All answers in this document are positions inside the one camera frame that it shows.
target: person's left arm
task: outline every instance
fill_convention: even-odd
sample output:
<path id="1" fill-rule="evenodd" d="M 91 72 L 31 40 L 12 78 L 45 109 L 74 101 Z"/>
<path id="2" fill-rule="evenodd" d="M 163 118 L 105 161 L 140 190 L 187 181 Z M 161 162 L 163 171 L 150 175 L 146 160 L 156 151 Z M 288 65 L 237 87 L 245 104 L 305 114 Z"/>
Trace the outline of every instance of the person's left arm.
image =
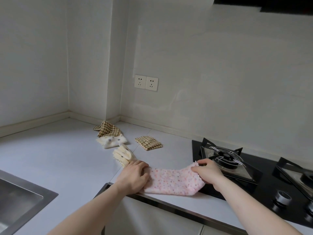
<path id="1" fill-rule="evenodd" d="M 65 218 L 48 235 L 101 233 L 121 200 L 126 195 L 137 193 L 146 184 L 149 174 L 141 176 L 141 173 L 147 166 L 142 161 L 130 162 L 112 186 Z"/>

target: hand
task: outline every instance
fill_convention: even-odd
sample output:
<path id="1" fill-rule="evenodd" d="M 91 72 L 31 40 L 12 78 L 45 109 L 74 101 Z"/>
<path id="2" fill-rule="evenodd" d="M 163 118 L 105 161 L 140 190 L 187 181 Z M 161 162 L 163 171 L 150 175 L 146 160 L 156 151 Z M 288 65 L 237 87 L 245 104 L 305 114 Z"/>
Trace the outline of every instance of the hand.
<path id="1" fill-rule="evenodd" d="M 114 183 L 125 195 L 139 192 L 147 183 L 150 175 L 142 170 L 149 165 L 143 161 L 132 161 L 124 169 Z"/>
<path id="2" fill-rule="evenodd" d="M 218 168 L 215 162 L 206 158 L 198 161 L 199 164 L 205 164 L 206 166 L 195 166 L 191 170 L 197 172 L 204 182 L 213 184 L 214 189 L 218 190 L 219 178 L 225 178 L 221 170 Z"/>

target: folded cloth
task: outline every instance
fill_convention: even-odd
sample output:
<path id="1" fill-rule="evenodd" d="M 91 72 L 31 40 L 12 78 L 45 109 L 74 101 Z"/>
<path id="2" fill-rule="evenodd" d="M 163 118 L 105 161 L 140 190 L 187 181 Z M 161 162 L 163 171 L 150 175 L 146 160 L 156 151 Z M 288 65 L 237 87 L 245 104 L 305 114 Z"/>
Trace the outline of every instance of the folded cloth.
<path id="1" fill-rule="evenodd" d="M 205 183 L 198 173 L 191 170 L 192 166 L 199 166 L 199 164 L 194 162 L 181 170 L 145 168 L 144 172 L 150 174 L 150 179 L 143 187 L 144 192 L 180 196 L 194 195 Z"/>
<path id="2" fill-rule="evenodd" d="M 118 127 L 116 127 L 113 124 L 110 124 L 106 121 L 103 121 L 100 126 L 94 127 L 95 131 L 100 131 L 98 133 L 98 137 L 102 136 L 119 136 L 121 134 L 121 131 Z"/>
<path id="3" fill-rule="evenodd" d="M 127 166 L 131 161 L 137 161 L 135 155 L 124 144 L 121 144 L 118 149 L 113 151 L 113 157 L 118 160 L 123 167 Z"/>
<path id="4" fill-rule="evenodd" d="M 151 136 L 142 136 L 140 138 L 135 138 L 135 141 L 143 147 L 144 150 L 149 151 L 152 149 L 162 148 L 162 143 L 156 141 Z"/>
<path id="5" fill-rule="evenodd" d="M 127 139 L 123 136 L 123 134 L 120 134 L 119 136 L 102 136 L 96 140 L 101 143 L 105 149 L 127 143 Z"/>

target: burner cap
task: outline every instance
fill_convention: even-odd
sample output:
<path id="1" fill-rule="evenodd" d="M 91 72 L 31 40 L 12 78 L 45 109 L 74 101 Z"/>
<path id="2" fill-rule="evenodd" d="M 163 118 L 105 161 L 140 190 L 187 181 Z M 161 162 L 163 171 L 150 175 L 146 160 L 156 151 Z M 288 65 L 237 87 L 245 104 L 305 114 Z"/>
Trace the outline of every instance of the burner cap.
<path id="1" fill-rule="evenodd" d="M 213 159 L 218 165 L 223 166 L 227 169 L 236 169 L 239 165 L 238 162 L 234 161 L 234 157 L 225 152 L 218 152 L 218 156 Z"/>
<path id="2" fill-rule="evenodd" d="M 308 187 L 313 188 L 313 173 L 311 172 L 304 172 L 300 178 L 300 180 L 307 185 Z"/>

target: white cabinet door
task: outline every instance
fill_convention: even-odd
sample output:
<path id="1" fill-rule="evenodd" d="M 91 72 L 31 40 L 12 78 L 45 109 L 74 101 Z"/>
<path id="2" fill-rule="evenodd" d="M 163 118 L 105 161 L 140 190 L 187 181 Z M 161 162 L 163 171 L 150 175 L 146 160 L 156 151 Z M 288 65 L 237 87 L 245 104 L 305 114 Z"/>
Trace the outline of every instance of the white cabinet door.
<path id="1" fill-rule="evenodd" d="M 105 235 L 198 235 L 202 225 L 132 198 L 125 197 Z"/>
<path id="2" fill-rule="evenodd" d="M 216 230 L 208 226 L 204 226 L 201 235 L 230 235 L 230 234 Z"/>

